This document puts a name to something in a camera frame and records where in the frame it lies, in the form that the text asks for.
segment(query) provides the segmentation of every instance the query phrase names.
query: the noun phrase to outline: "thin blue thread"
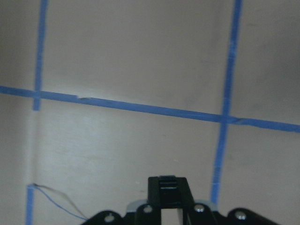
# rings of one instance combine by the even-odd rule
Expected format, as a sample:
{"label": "thin blue thread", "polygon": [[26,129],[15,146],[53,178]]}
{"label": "thin blue thread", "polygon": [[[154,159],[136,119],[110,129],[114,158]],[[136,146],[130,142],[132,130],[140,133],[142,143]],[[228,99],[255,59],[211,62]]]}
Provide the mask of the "thin blue thread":
{"label": "thin blue thread", "polygon": [[211,192],[210,192],[210,200],[215,204],[218,203],[223,158],[224,158],[225,145],[227,140],[228,119],[229,119],[230,103],[231,103],[230,101],[231,101],[231,94],[232,94],[231,89],[232,89],[232,82],[233,82],[234,65],[236,60],[241,8],[242,8],[242,0],[236,0],[234,3],[233,16],[232,16],[230,46],[228,51],[225,87],[224,87],[224,95],[223,95],[222,119],[221,119],[219,141],[218,141],[218,146],[217,146],[217,151],[215,156],[214,172],[213,172]]}
{"label": "thin blue thread", "polygon": [[[32,90],[11,88],[5,86],[0,86],[0,93],[21,96],[21,97],[29,97],[29,98],[34,97],[34,91]],[[221,122],[221,115],[218,114],[171,109],[171,108],[164,108],[164,107],[151,106],[151,105],[141,105],[141,104],[119,102],[119,101],[99,99],[99,98],[78,98],[76,95],[68,95],[68,94],[61,94],[61,93],[54,93],[54,92],[47,92],[47,91],[41,91],[41,98],[54,100],[54,101],[70,102],[70,103],[93,105],[93,106],[100,106],[100,107],[109,107],[109,108],[129,110],[134,112],[152,113],[157,115],[174,116],[174,117],[203,120],[203,121],[210,121],[216,123]],[[291,124],[291,123],[282,123],[282,122],[248,119],[248,118],[237,118],[233,116],[228,116],[227,122],[233,125],[248,125],[248,126],[264,128],[264,129],[300,133],[300,125]]]}
{"label": "thin blue thread", "polygon": [[34,186],[34,185],[33,185],[33,187],[34,187],[36,190],[40,191],[40,192],[41,192],[41,193],[42,193],[49,201],[51,201],[55,206],[57,206],[58,208],[64,210],[66,213],[68,213],[68,214],[70,214],[70,215],[72,215],[72,216],[74,216],[74,217],[77,217],[77,218],[79,218],[79,219],[87,220],[86,218],[83,218],[83,217],[81,217],[81,216],[78,216],[78,215],[76,215],[76,214],[74,214],[74,213],[68,211],[67,209],[63,208],[63,207],[60,206],[59,204],[57,204],[54,200],[52,200],[52,198],[51,198],[49,195],[46,194],[45,191],[43,191],[43,190],[40,189],[39,187],[36,187],[36,186]]}
{"label": "thin blue thread", "polygon": [[48,0],[41,0],[38,24],[38,37],[37,37],[37,57],[35,69],[35,96],[33,98],[33,110],[39,111],[40,109],[40,92],[42,89],[42,72],[43,72],[43,52],[46,32],[46,13],[47,13]]}
{"label": "thin blue thread", "polygon": [[27,186],[25,225],[33,224],[34,185]]}

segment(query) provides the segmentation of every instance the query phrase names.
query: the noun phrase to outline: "black metal bracket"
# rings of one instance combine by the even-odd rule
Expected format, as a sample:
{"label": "black metal bracket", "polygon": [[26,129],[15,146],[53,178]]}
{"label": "black metal bracket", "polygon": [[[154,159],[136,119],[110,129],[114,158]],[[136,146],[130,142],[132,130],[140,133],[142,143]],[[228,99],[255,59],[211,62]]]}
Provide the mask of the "black metal bracket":
{"label": "black metal bracket", "polygon": [[222,216],[212,203],[195,201],[184,177],[148,178],[148,200],[133,202],[125,217],[102,211],[82,225],[161,225],[162,209],[179,209],[182,225],[278,225],[250,210],[237,208]]}

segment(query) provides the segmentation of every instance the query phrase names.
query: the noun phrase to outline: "silver screw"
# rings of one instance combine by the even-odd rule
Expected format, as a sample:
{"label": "silver screw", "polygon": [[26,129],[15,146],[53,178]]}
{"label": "silver screw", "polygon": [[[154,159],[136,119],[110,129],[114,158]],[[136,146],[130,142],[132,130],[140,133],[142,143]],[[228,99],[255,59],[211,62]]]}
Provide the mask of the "silver screw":
{"label": "silver screw", "polygon": [[236,211],[234,215],[237,219],[240,220],[245,220],[247,218],[246,214],[242,211]]}
{"label": "silver screw", "polygon": [[194,210],[196,212],[204,212],[204,209],[205,209],[204,205],[201,205],[201,204],[197,204],[194,206]]}
{"label": "silver screw", "polygon": [[104,221],[105,221],[106,223],[110,223],[110,222],[114,221],[114,216],[110,213],[108,216],[106,216],[106,217],[104,218]]}
{"label": "silver screw", "polygon": [[153,208],[150,205],[146,205],[143,209],[144,213],[151,213]]}

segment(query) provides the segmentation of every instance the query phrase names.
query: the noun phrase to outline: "metal screw head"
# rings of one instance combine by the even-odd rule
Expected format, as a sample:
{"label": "metal screw head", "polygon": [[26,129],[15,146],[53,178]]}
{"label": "metal screw head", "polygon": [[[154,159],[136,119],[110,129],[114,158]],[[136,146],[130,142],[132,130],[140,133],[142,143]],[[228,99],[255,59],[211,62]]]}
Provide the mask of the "metal screw head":
{"label": "metal screw head", "polygon": [[236,211],[234,215],[237,219],[240,220],[245,220],[247,218],[246,214],[242,211]]}
{"label": "metal screw head", "polygon": [[196,204],[196,205],[194,206],[194,210],[195,210],[196,212],[204,212],[204,209],[205,209],[204,205],[201,205],[201,204]]}
{"label": "metal screw head", "polygon": [[150,205],[146,205],[143,208],[144,213],[151,213],[153,211],[153,208]]}
{"label": "metal screw head", "polygon": [[104,218],[104,221],[106,223],[111,223],[112,221],[114,221],[114,216],[110,213],[109,215],[107,215],[105,218]]}

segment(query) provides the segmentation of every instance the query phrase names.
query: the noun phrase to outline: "screw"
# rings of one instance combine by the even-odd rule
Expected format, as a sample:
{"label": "screw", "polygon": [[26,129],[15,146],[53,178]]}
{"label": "screw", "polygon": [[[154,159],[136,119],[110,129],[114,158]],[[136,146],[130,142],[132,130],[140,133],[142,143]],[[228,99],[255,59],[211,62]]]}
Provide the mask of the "screw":
{"label": "screw", "polygon": [[197,204],[194,206],[194,210],[196,212],[204,212],[204,209],[205,209],[204,205],[201,205],[201,204]]}
{"label": "screw", "polygon": [[114,221],[114,216],[110,213],[108,216],[106,216],[106,217],[104,218],[104,221],[105,221],[106,223],[110,223],[110,222]]}
{"label": "screw", "polygon": [[153,208],[150,205],[146,205],[143,209],[144,213],[151,213]]}
{"label": "screw", "polygon": [[242,211],[236,211],[234,215],[237,219],[240,220],[245,220],[247,218],[246,214]]}

